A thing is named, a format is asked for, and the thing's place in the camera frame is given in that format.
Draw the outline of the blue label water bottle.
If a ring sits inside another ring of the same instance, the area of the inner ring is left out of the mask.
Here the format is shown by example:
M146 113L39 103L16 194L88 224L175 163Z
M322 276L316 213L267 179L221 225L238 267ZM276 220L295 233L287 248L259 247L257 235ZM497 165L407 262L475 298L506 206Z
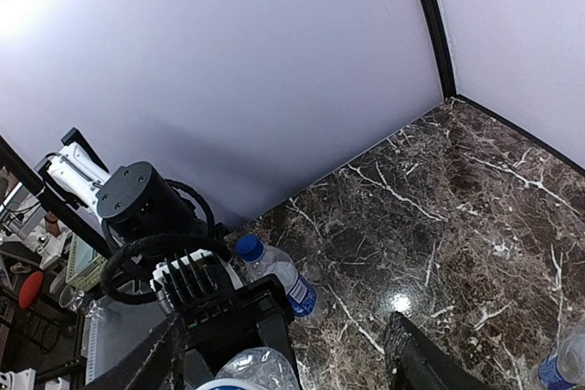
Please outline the blue label water bottle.
M566 390L584 385L584 321L580 321L558 348L537 368L541 389Z

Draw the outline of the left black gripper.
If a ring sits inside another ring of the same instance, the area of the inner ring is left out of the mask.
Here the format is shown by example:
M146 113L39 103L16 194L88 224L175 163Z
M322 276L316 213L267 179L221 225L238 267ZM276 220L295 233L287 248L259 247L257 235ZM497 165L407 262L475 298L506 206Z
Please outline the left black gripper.
M262 346L282 353L301 385L289 334L293 309L275 275L237 290L218 291L205 303L183 309L181 316L186 326L184 376L188 389L213 379L236 354Z

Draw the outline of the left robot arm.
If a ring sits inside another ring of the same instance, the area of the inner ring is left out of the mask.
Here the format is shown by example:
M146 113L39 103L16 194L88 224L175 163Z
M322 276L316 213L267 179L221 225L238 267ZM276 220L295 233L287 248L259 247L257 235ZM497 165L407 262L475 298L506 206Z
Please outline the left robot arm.
M147 162L110 172L80 131L37 166L100 222L110 251L101 289L164 320L93 389L297 389L293 309L272 274L244 282L207 201Z

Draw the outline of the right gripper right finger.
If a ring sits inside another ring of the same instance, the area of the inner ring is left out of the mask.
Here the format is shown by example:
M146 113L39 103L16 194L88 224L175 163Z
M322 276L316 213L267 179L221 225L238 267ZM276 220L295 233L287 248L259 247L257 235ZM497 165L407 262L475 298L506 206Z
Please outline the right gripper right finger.
M398 311L389 316L383 348L389 389L489 389Z

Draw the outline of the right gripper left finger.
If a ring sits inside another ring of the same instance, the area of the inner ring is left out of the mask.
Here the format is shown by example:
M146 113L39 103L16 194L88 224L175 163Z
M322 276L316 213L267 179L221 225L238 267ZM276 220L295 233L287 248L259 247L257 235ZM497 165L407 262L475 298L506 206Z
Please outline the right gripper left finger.
M83 389L185 389L186 326L174 312L112 369Z

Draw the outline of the clear plastic bottle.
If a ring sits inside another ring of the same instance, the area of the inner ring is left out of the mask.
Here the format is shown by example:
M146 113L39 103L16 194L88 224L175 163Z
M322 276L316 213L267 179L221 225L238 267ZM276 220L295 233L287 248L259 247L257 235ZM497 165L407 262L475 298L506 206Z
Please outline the clear plastic bottle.
M236 354L213 379L197 387L204 389L299 390L301 385L292 365L278 350L255 347Z

